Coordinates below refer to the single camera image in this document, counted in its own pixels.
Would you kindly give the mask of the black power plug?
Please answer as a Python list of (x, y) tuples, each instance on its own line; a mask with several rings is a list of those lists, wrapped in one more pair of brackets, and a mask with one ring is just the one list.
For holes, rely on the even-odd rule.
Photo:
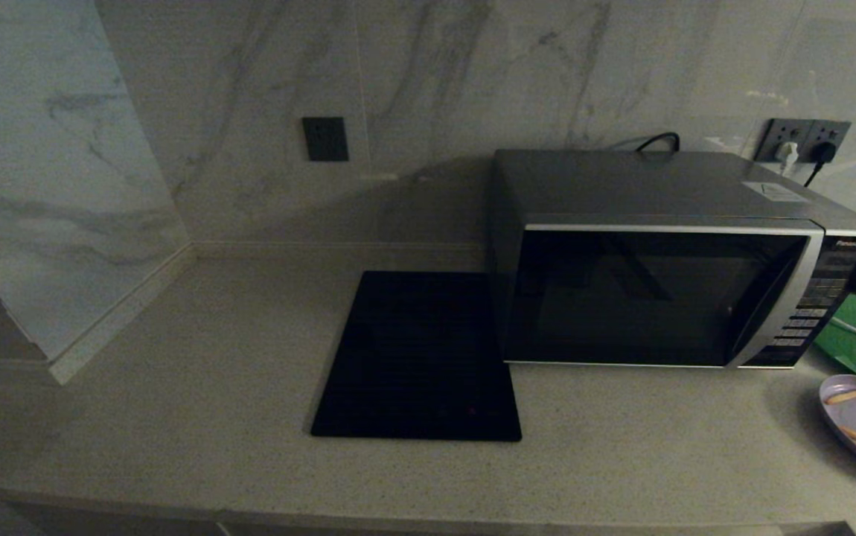
[(833, 162), (837, 155), (837, 144), (833, 142), (823, 142), (817, 145), (811, 152), (811, 160), (814, 163), (812, 173), (806, 179), (803, 187), (809, 188), (811, 183), (816, 179), (824, 166)]

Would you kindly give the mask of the silver microwave oven body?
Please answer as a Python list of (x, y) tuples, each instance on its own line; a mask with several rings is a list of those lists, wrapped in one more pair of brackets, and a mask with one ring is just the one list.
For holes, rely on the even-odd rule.
[[(772, 202), (742, 181), (782, 184), (809, 203)], [(731, 153), (497, 150), (485, 193), (500, 349), (512, 272), (528, 223), (709, 217), (808, 220), (822, 227), (824, 244), (805, 295), (771, 346), (740, 369), (794, 369), (846, 298), (856, 264), (856, 211)]]

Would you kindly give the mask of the grey double wall outlet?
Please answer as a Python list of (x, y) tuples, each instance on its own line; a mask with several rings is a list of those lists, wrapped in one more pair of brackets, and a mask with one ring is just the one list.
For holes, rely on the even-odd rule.
[(766, 122), (764, 133), (754, 153), (754, 162), (776, 162), (776, 152), (784, 143), (796, 143), (796, 163), (818, 162), (820, 146), (831, 144), (837, 149), (842, 146), (852, 123), (842, 120), (809, 120), (795, 118), (773, 118)]

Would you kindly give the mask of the black blank wall panel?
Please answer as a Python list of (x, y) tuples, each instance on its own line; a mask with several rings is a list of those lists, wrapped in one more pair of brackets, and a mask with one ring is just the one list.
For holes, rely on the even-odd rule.
[(349, 162), (344, 118), (302, 118), (309, 162)]

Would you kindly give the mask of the black glass induction cooktop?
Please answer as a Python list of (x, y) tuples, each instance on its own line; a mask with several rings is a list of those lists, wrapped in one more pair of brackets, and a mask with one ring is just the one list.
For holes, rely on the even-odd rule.
[(483, 272), (364, 272), (311, 434), (521, 441)]

